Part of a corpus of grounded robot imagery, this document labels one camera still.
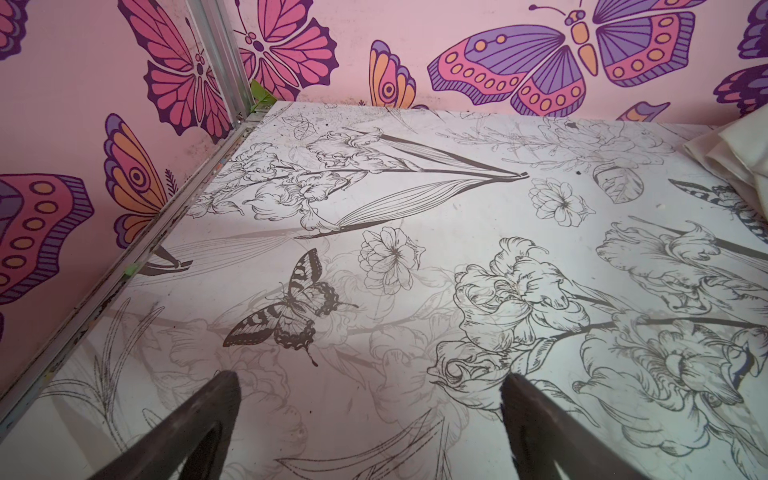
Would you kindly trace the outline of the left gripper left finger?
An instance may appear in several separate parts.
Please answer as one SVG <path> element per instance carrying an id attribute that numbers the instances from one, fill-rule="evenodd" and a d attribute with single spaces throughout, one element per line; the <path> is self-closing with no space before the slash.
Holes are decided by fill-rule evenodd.
<path id="1" fill-rule="evenodd" d="M 238 375 L 222 371 L 92 477 L 218 479 L 241 404 Z"/>

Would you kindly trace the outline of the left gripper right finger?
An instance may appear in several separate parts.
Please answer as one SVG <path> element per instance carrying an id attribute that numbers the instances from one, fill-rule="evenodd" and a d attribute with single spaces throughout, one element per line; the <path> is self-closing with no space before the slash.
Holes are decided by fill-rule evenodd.
<path id="1" fill-rule="evenodd" d="M 533 383 L 510 373 L 501 414 L 520 479 L 643 479 Z"/>

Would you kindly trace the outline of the cream cap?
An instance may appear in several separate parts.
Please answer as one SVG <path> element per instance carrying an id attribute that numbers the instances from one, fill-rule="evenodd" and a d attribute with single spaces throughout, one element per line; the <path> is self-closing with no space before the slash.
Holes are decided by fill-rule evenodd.
<path id="1" fill-rule="evenodd" d="M 726 181 L 746 203 L 767 218 L 767 109 L 700 135 L 682 152 Z"/>

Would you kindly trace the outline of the aluminium frame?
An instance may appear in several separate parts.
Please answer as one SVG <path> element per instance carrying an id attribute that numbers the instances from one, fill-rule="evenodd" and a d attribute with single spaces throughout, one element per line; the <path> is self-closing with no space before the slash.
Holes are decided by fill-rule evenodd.
<path id="1" fill-rule="evenodd" d="M 1 432 L 246 115 L 220 1 L 1 5 Z"/>

